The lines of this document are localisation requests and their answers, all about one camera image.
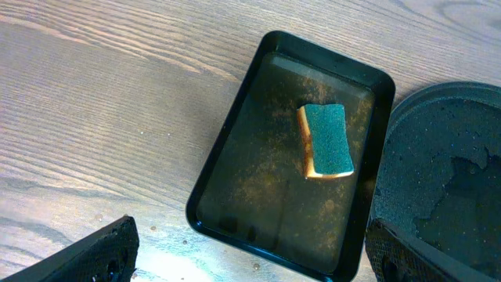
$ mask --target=light wood surface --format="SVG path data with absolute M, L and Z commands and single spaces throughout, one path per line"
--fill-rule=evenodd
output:
M 129 214 L 134 281 L 306 280 L 184 214 L 271 30 L 388 72 L 397 102 L 444 81 L 501 85 L 497 0 L 0 0 L 0 277 Z M 356 279 L 375 279 L 366 257 Z

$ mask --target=wooden table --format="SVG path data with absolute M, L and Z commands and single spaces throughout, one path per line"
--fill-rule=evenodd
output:
M 388 72 L 397 102 L 501 85 L 496 0 L 0 0 L 0 277 L 123 214 L 134 281 L 306 280 L 195 234 L 185 203 L 261 37 Z M 358 280 L 375 280 L 366 257 Z

